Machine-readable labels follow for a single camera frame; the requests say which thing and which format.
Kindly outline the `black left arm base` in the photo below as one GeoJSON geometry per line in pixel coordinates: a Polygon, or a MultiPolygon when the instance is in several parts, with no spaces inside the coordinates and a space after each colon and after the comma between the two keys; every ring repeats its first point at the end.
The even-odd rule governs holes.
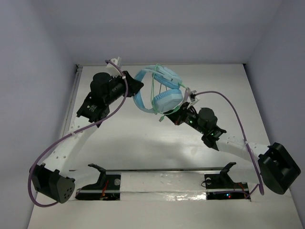
{"type": "Polygon", "coordinates": [[[101,200],[101,201],[113,201],[120,200],[120,184],[121,174],[107,174],[107,170],[96,165],[88,164],[99,171],[99,177],[97,181],[92,184],[87,184],[77,189],[75,198],[77,200],[101,200]]]}

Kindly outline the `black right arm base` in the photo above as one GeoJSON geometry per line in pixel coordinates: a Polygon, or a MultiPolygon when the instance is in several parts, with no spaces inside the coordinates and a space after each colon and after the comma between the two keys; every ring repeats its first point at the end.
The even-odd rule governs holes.
{"type": "Polygon", "coordinates": [[[204,175],[201,186],[206,190],[207,200],[251,199],[248,184],[233,182],[228,175],[235,165],[236,162],[230,162],[219,172],[204,175]]]}

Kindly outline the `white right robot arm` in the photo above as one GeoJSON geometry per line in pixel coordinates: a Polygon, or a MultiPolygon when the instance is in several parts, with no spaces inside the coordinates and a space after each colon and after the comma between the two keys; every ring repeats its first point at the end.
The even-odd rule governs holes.
{"type": "Polygon", "coordinates": [[[201,140],[208,148],[249,161],[247,166],[234,165],[220,175],[224,187],[239,182],[262,184],[283,195],[301,174],[300,167],[282,144],[267,146],[231,135],[217,125],[218,119],[210,108],[197,112],[185,103],[176,112],[165,115],[175,125],[186,124],[201,133],[201,140]]]}

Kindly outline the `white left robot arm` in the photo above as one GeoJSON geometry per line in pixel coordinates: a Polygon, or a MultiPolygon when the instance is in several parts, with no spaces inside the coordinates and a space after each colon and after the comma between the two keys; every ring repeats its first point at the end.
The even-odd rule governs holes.
{"type": "Polygon", "coordinates": [[[117,99],[136,95],[144,84],[132,78],[127,71],[113,77],[108,73],[97,73],[90,83],[90,92],[77,111],[70,132],[48,147],[29,170],[28,193],[32,202],[42,208],[33,197],[32,188],[58,203],[65,203],[75,189],[75,179],[68,176],[71,163],[88,138],[103,121],[118,112],[110,112],[109,106],[117,99]]]}

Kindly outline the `light blue headphones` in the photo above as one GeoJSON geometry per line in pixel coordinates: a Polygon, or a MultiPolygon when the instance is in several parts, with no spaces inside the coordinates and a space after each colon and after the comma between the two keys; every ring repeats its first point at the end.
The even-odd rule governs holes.
{"type": "Polygon", "coordinates": [[[181,77],[171,69],[160,64],[149,65],[141,69],[136,75],[135,80],[142,81],[147,73],[152,74],[152,89],[151,89],[151,105],[150,109],[146,108],[141,92],[138,92],[134,97],[135,105],[143,112],[151,114],[163,114],[170,110],[174,110],[183,101],[183,94],[180,89],[183,85],[181,77]],[[154,82],[157,81],[167,90],[154,94],[154,82]]]}

